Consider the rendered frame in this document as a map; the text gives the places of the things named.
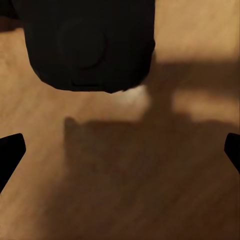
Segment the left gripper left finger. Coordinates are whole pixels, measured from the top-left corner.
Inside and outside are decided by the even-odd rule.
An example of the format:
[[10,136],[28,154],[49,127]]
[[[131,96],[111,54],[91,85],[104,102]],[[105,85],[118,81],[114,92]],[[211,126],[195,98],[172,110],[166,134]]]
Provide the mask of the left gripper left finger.
[[22,133],[0,138],[0,193],[26,153]]

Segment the digital camera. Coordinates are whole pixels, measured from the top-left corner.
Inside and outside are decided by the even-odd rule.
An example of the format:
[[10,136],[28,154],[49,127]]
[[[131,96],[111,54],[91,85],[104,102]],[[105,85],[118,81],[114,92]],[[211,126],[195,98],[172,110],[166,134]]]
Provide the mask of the digital camera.
[[21,20],[42,82],[73,92],[126,91],[150,73],[155,0],[0,0]]

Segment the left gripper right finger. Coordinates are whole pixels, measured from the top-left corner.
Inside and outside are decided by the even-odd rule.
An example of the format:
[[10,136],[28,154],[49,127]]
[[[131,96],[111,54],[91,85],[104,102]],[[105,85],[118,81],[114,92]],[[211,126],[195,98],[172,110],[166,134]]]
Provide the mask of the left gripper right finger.
[[240,173],[240,135],[229,133],[227,135],[224,151]]

